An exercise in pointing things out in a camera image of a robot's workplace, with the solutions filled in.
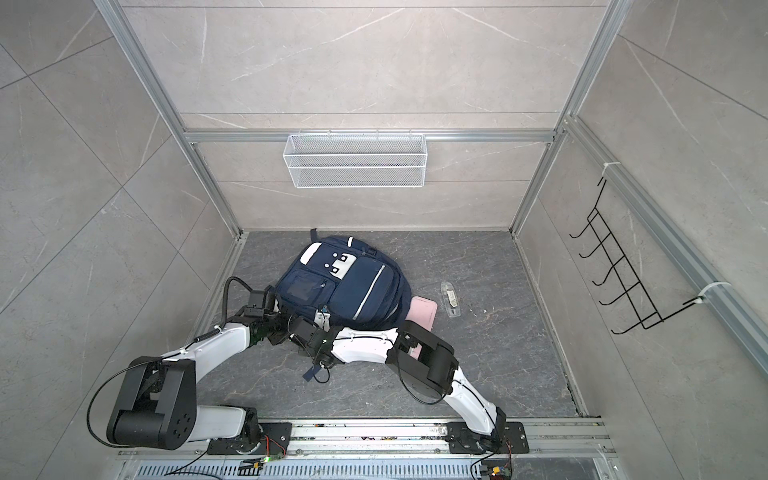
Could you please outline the navy blue student backpack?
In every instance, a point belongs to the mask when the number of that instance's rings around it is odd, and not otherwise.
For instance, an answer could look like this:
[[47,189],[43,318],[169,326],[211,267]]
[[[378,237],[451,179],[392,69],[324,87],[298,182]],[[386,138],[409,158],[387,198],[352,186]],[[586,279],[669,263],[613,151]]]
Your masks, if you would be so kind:
[[274,288],[280,311],[329,330],[385,331],[400,327],[412,291],[396,261],[353,236],[320,238],[297,256]]

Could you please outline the pink pencil case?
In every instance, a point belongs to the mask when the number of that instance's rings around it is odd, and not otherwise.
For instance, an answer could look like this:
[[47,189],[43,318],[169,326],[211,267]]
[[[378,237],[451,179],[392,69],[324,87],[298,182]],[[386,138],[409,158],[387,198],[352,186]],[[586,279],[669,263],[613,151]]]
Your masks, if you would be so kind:
[[[414,296],[411,299],[410,310],[406,316],[407,321],[414,322],[427,332],[431,332],[438,311],[438,304],[430,299],[420,296]],[[415,345],[410,348],[409,355],[415,359],[423,349],[423,341],[420,337],[415,338]]]

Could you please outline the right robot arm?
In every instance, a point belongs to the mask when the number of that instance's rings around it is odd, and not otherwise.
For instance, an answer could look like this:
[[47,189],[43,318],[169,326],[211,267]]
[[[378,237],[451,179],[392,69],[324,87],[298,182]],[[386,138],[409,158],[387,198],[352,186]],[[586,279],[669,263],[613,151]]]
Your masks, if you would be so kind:
[[421,325],[406,321],[385,331],[321,327],[299,317],[287,323],[287,338],[313,362],[307,373],[365,362],[387,366],[422,405],[447,403],[463,419],[472,448],[498,449],[505,440],[506,414],[471,384],[454,348]]

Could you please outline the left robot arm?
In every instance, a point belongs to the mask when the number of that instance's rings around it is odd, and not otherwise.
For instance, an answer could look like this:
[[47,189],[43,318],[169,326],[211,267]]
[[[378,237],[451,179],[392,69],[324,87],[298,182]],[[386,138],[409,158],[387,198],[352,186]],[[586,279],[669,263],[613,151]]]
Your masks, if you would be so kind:
[[223,453],[250,453],[264,433],[257,411],[198,403],[197,384],[228,359],[246,351],[280,327],[275,288],[251,288],[231,276],[222,291],[222,319],[191,343],[161,356],[141,356],[110,377],[123,378],[100,436],[86,410],[86,428],[98,443],[114,449],[145,447],[175,450],[209,441]]

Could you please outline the small clear plastic object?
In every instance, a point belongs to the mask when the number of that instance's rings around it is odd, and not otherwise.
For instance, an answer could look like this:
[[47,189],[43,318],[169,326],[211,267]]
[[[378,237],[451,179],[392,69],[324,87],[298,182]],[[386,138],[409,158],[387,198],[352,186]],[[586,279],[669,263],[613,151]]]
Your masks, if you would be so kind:
[[449,281],[442,281],[440,290],[442,305],[448,317],[460,317],[461,309],[459,305],[459,298],[454,285]]

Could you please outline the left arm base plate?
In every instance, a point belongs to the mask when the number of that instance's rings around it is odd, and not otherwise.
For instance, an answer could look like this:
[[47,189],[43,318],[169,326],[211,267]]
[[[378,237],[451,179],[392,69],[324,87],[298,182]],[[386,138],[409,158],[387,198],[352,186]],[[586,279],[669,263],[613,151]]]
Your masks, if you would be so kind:
[[215,439],[208,444],[209,455],[261,455],[285,456],[291,440],[293,425],[290,422],[260,424],[244,427],[237,437]]

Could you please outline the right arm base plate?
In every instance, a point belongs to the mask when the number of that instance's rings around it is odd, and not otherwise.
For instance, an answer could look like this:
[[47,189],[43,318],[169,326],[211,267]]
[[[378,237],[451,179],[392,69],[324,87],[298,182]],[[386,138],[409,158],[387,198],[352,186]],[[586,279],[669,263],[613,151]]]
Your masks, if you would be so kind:
[[507,422],[500,431],[490,436],[471,431],[463,422],[446,424],[445,441],[451,454],[480,455],[485,453],[528,454],[530,446],[524,426],[520,422]]

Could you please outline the aluminium front rail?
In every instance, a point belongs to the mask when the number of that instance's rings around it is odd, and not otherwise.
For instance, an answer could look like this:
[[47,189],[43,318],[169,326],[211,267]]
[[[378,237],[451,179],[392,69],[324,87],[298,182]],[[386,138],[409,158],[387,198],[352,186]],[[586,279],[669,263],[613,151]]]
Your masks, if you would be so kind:
[[285,447],[207,455],[121,451],[109,479],[623,479],[604,423],[528,418],[509,423],[505,446],[481,453],[458,442],[451,419],[270,420]]

